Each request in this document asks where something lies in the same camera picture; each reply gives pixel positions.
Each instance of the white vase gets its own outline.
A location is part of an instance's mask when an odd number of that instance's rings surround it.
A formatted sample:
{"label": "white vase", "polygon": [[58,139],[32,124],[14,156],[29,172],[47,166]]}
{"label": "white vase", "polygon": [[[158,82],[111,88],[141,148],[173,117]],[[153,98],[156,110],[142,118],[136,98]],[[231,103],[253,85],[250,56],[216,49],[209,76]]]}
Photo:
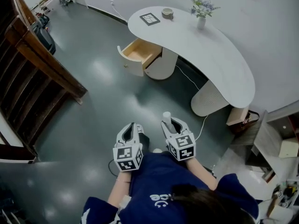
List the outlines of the white vase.
{"label": "white vase", "polygon": [[199,17],[197,21],[197,28],[203,30],[205,28],[206,19],[204,17]]}

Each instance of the cylindrical desk leg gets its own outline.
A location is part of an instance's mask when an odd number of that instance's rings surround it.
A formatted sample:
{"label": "cylindrical desk leg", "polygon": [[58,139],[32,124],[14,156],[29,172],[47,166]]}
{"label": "cylindrical desk leg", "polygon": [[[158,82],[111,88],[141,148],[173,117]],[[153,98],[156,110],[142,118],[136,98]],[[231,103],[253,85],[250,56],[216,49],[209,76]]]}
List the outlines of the cylindrical desk leg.
{"label": "cylindrical desk leg", "polygon": [[199,116],[207,116],[225,106],[228,102],[223,98],[215,85],[208,80],[191,100],[193,112]]}
{"label": "cylindrical desk leg", "polygon": [[154,80],[164,80],[170,77],[176,67],[178,55],[163,47],[162,57],[157,58],[147,69],[145,74]]}

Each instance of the wooden drawer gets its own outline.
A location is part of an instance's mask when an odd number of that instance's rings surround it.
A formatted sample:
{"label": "wooden drawer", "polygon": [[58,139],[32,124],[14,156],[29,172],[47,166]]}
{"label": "wooden drawer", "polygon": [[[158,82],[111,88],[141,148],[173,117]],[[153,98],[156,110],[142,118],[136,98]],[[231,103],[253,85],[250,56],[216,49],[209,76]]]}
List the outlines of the wooden drawer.
{"label": "wooden drawer", "polygon": [[143,76],[143,71],[161,54],[162,47],[137,38],[125,49],[117,47],[123,57],[124,67],[136,76]]}

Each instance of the white plastic bottle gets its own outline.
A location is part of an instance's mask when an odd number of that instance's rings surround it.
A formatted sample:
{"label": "white plastic bottle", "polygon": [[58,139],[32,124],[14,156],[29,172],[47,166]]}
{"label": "white plastic bottle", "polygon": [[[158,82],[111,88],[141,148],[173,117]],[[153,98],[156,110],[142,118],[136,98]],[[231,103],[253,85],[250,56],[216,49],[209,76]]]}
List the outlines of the white plastic bottle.
{"label": "white plastic bottle", "polygon": [[170,132],[177,133],[175,127],[171,123],[171,114],[170,114],[170,112],[164,112],[163,113],[163,122],[167,125]]}

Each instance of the person's hair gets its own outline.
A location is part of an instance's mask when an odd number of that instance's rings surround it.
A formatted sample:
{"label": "person's hair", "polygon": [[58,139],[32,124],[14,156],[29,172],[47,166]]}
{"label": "person's hair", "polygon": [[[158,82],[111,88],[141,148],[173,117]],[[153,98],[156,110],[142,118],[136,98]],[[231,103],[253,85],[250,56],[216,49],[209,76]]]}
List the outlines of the person's hair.
{"label": "person's hair", "polygon": [[211,190],[197,189],[190,184],[172,187],[172,198],[186,212],[187,223],[254,224],[253,218],[233,201]]}

